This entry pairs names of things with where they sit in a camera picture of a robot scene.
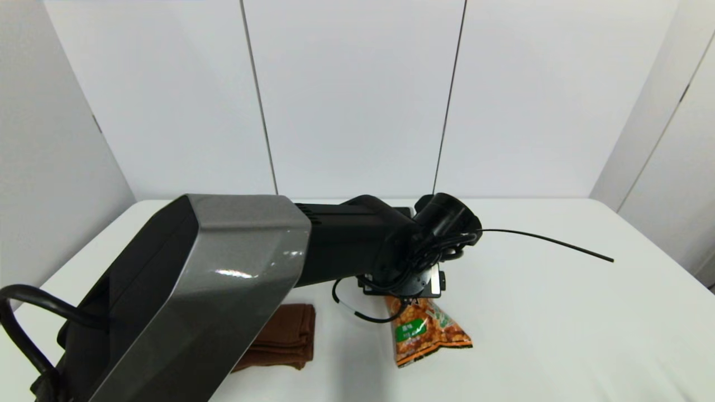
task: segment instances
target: black robot arm segment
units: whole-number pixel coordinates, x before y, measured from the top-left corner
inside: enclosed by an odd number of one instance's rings
[[[356,276],[367,294],[438,297],[425,291],[434,278],[431,268],[459,258],[481,236],[479,219],[443,193],[420,199],[414,218],[371,195],[341,205],[297,206],[312,228],[296,286]]]

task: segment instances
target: white backdrop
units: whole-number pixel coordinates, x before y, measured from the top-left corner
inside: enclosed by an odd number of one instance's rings
[[[137,199],[275,192],[238,1],[45,4]]]
[[[469,1],[437,190],[588,197],[677,3]]]
[[[245,0],[278,192],[432,190],[463,0]],[[677,0],[471,1],[437,191],[587,197]],[[48,1],[139,199],[274,191],[240,2]]]
[[[711,45],[619,212],[693,274],[715,255],[714,155],[715,46]]]
[[[246,0],[278,190],[432,192],[463,0]]]

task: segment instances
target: green label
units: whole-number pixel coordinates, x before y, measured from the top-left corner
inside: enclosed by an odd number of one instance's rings
[[[402,342],[425,333],[425,331],[427,331],[427,323],[418,318],[395,328],[395,339],[397,342]]]

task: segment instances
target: white wall panel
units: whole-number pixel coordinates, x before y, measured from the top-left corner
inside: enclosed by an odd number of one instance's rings
[[[648,162],[715,31],[715,2],[681,0],[653,69],[591,198],[618,211]]]
[[[619,214],[693,274],[715,254],[713,46]]]
[[[274,192],[238,0],[46,7],[138,199]]]
[[[132,203],[44,6],[0,1],[2,284],[40,286]]]
[[[432,191],[463,0],[245,0],[278,191]]]
[[[587,197],[676,5],[469,1],[437,190]]]

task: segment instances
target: white corner wall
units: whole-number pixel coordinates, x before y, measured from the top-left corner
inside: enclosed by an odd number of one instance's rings
[[[134,202],[38,1],[0,1],[0,172],[3,285],[41,285]]]
[[[677,4],[469,1],[437,191],[588,197]]]
[[[694,275],[715,255],[712,45],[619,214]]]
[[[619,211],[693,78],[715,31],[715,2],[681,0],[621,136],[591,192]]]
[[[139,200],[275,193],[238,0],[45,5]]]

